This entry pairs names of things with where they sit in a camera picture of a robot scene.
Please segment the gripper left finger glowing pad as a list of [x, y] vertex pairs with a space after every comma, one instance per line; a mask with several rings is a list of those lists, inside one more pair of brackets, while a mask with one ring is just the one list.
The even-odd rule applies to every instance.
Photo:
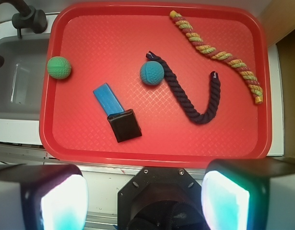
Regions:
[[88, 186], [73, 164], [0, 164], [0, 230], [82, 230]]

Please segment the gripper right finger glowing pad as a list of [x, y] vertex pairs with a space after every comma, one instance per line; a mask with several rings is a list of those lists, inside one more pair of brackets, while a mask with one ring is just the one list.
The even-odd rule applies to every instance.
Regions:
[[216, 159], [202, 181], [212, 230], [295, 230], [295, 159]]

